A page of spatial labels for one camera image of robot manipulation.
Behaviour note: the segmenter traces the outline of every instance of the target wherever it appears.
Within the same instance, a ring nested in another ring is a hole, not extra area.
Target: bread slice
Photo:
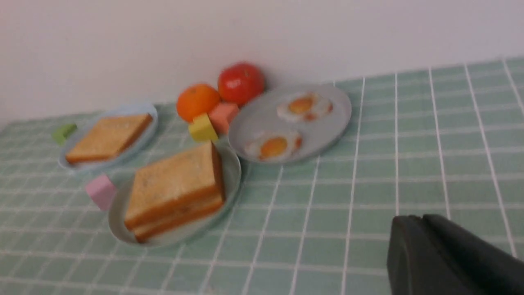
[[[145,243],[149,239],[161,235],[167,231],[198,220],[217,212],[224,204],[221,194],[215,194],[199,202],[194,202],[187,207],[175,210],[170,215],[153,223],[135,228],[133,233],[139,243]]]
[[[117,157],[153,121],[150,114],[104,117],[66,155],[70,164],[107,161]]]
[[[124,224],[134,231],[215,195],[224,198],[222,163],[208,141],[138,169]]]

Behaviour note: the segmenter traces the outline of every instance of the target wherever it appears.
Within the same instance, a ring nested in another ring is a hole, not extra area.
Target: yellow block
[[[207,114],[196,117],[193,123],[189,124],[189,134],[195,141],[216,141],[219,139]]]

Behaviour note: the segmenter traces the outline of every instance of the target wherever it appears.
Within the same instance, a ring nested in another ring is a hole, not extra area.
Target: black object
[[[435,214],[393,218],[387,268],[393,295],[524,295],[524,262]]]

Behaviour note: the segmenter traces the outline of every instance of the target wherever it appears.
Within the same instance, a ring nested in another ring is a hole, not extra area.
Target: red tomato
[[[218,84],[222,99],[239,107],[262,94],[265,87],[260,69],[247,62],[239,62],[224,69]]]

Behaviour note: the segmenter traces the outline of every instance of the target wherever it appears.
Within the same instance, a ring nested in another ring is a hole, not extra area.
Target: fried egg
[[[261,161],[282,161],[291,157],[302,145],[302,136],[296,130],[263,132],[244,148],[246,154]]]
[[[315,92],[295,95],[277,107],[279,118],[288,122],[314,121],[333,111],[333,103]]]

